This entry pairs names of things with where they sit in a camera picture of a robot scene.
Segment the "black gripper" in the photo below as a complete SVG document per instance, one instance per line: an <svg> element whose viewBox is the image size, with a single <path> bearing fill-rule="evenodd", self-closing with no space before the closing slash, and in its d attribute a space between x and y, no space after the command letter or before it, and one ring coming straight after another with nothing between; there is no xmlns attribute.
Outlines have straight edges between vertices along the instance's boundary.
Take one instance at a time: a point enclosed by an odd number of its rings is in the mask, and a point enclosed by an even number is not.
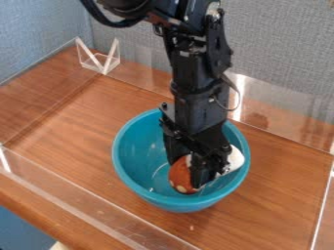
<svg viewBox="0 0 334 250"><path fill-rule="evenodd" d="M199 89L172 83L171 93L173 102L159 107L167 160L173 164L191 154L191 185L201 188L229 166L232 149L221 132L229 88L224 82Z"/></svg>

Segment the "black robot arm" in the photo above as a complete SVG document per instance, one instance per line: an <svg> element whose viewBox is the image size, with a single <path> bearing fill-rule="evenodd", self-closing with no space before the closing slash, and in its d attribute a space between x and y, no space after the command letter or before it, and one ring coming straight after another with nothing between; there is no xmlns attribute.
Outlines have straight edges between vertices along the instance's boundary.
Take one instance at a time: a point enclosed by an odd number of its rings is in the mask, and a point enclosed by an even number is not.
<svg viewBox="0 0 334 250"><path fill-rule="evenodd" d="M172 67L173 101L161 104L160 127L171 164L191 161L189 181L201 188L225 174L232 146L221 132L227 120L232 50L219 0L80 0L93 19L113 28L140 21L163 38Z"/></svg>

